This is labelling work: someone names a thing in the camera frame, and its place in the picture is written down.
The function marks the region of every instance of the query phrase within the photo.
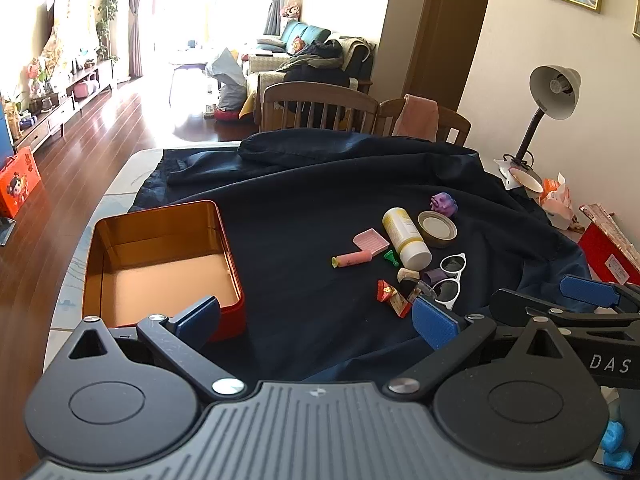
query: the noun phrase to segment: wooden chair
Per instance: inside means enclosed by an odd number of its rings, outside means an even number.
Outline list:
[[[282,118],[278,120],[279,118],[274,116],[275,104],[282,101],[284,101],[284,110]],[[301,126],[303,103],[310,103],[306,124],[302,124],[307,128],[313,127],[316,104],[322,105],[320,128],[327,128],[328,105],[335,105],[337,110],[333,129],[340,129],[340,109],[344,108],[345,117],[348,117],[346,130],[348,132],[352,130],[354,119],[357,118],[356,124],[359,124],[359,127],[356,129],[364,134],[370,134],[373,130],[373,122],[378,111],[378,102],[373,97],[343,86],[303,81],[277,83],[264,91],[260,131],[267,132],[286,128],[289,103],[293,102],[297,103],[294,128]]]
[[[373,134],[381,137],[391,135],[403,107],[404,99],[382,101],[378,107]],[[387,119],[389,118],[391,118],[391,121],[387,130],[386,125],[388,123]],[[458,131],[454,144],[464,146],[466,136],[468,136],[471,130],[471,123],[453,110],[438,105],[438,132],[436,133],[436,140],[446,141],[449,138],[449,132],[452,128]]]

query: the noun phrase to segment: green toy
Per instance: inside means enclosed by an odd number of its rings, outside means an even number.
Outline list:
[[[390,261],[394,267],[400,267],[400,262],[396,260],[396,255],[393,252],[393,249],[389,249],[384,256],[382,256],[385,260]]]

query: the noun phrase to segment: pink towel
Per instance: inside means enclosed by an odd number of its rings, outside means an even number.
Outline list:
[[[437,132],[437,102],[415,95],[405,95],[404,108],[400,112],[392,135],[417,137],[435,142]]]

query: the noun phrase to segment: purple toy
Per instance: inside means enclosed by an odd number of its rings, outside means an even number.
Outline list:
[[[438,193],[431,197],[431,210],[451,218],[458,211],[458,204],[449,193]]]

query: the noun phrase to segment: lamp neck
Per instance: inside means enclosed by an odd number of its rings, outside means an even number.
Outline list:
[[[540,124],[540,120],[545,116],[545,113],[542,111],[542,108],[538,108],[536,113],[533,114],[531,118],[531,122],[529,123],[529,127],[527,128],[527,133],[524,134],[524,138],[522,139],[522,143],[518,149],[518,153],[513,157],[513,161],[516,163],[521,163],[524,161],[524,156],[529,149],[529,145],[531,143],[531,139],[533,139],[533,134],[536,132],[536,128]]]

